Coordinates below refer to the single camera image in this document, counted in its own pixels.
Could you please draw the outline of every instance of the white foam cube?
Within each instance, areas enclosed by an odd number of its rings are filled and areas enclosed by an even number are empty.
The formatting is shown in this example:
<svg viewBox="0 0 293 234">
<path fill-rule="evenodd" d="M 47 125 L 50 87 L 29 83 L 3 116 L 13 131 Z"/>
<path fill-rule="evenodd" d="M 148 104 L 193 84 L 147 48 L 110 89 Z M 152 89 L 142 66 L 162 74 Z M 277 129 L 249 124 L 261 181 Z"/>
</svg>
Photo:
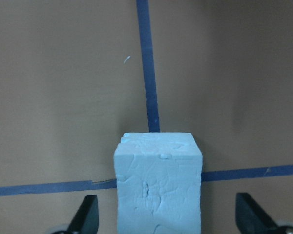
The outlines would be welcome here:
<svg viewBox="0 0 293 234">
<path fill-rule="evenodd" d="M 114 154 L 118 234 L 200 234 L 202 153 L 191 133 L 125 133 Z"/>
</svg>

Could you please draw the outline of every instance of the metal screw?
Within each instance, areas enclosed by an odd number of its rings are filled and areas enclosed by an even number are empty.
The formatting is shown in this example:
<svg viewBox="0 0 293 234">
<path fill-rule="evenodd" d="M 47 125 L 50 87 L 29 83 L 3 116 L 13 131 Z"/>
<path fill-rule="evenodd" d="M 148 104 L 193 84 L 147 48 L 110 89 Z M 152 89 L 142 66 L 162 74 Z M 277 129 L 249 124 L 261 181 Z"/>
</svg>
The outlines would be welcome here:
<svg viewBox="0 0 293 234">
<path fill-rule="evenodd" d="M 285 230 L 285 233 L 286 233 L 286 234 L 293 234 L 293 228 L 287 228 L 287 229 Z"/>
</svg>

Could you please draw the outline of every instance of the block top face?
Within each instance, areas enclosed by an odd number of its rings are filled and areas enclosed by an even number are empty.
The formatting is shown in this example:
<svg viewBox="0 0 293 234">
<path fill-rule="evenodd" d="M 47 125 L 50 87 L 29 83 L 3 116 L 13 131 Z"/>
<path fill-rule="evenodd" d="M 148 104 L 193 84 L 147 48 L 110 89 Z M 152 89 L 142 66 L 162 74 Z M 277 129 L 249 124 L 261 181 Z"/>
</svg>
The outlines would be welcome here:
<svg viewBox="0 0 293 234">
<path fill-rule="evenodd" d="M 125 133 L 115 155 L 202 155 L 191 133 Z"/>
</svg>

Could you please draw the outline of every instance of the blue tape line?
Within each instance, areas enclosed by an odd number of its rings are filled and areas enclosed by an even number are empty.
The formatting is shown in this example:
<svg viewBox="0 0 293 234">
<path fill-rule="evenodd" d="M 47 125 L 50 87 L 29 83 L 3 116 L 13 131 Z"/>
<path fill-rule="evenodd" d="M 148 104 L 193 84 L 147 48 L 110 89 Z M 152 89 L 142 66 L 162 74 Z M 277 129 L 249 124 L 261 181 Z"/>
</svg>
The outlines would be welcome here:
<svg viewBox="0 0 293 234">
<path fill-rule="evenodd" d="M 293 175 L 293 165 L 285 165 L 276 167 L 260 167 L 227 171 L 202 172 L 202 182 L 291 175 Z M 0 196 L 21 194 L 47 194 L 115 188 L 116 179 L 102 182 L 92 182 L 91 180 L 86 180 L 76 182 L 0 187 Z"/>
<path fill-rule="evenodd" d="M 293 175 L 293 165 L 203 172 L 202 182 Z"/>
<path fill-rule="evenodd" d="M 137 0 L 149 132 L 160 132 L 148 0 Z"/>
</svg>

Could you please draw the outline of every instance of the brown surface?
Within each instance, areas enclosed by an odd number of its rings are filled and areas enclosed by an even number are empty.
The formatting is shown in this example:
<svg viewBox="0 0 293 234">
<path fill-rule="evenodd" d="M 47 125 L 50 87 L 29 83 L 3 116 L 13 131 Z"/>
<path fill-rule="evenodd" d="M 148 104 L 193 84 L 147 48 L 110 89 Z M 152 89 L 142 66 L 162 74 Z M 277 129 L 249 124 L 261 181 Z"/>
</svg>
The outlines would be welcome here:
<svg viewBox="0 0 293 234">
<path fill-rule="evenodd" d="M 204 170 L 293 164 L 293 1 L 150 0 L 162 131 L 192 132 Z M 131 58 L 123 64 L 127 56 Z M 124 132 L 146 132 L 134 0 L 0 1 L 0 186 L 114 178 Z M 293 222 L 293 176 L 202 186 L 202 233 L 238 233 L 236 192 Z M 0 197 L 0 234 L 68 223 L 98 194 Z"/>
</svg>

